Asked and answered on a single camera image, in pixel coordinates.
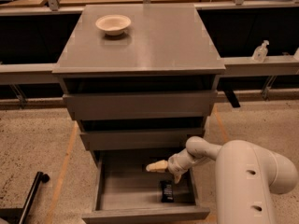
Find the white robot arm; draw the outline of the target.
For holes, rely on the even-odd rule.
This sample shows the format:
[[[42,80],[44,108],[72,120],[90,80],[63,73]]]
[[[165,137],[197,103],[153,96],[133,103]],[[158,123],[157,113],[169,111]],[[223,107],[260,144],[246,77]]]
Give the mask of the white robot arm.
[[[288,158],[247,141],[224,145],[190,137],[185,148],[168,160],[149,164],[149,172],[169,172],[179,182],[193,166],[215,162],[218,224],[277,224],[272,194],[285,194],[298,183],[298,171]]]

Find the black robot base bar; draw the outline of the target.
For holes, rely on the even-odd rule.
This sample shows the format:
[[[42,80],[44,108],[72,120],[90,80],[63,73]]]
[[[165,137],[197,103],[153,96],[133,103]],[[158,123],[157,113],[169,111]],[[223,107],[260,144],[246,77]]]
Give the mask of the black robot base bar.
[[[48,174],[37,172],[23,207],[0,209],[0,224],[25,224],[39,185],[41,183],[47,183],[49,181],[50,176]]]

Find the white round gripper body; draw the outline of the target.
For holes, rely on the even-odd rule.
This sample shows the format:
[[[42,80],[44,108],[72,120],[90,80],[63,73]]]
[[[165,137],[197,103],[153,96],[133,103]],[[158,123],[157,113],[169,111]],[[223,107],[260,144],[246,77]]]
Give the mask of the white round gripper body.
[[[183,175],[191,168],[191,156],[179,152],[168,159],[168,170],[172,175]]]

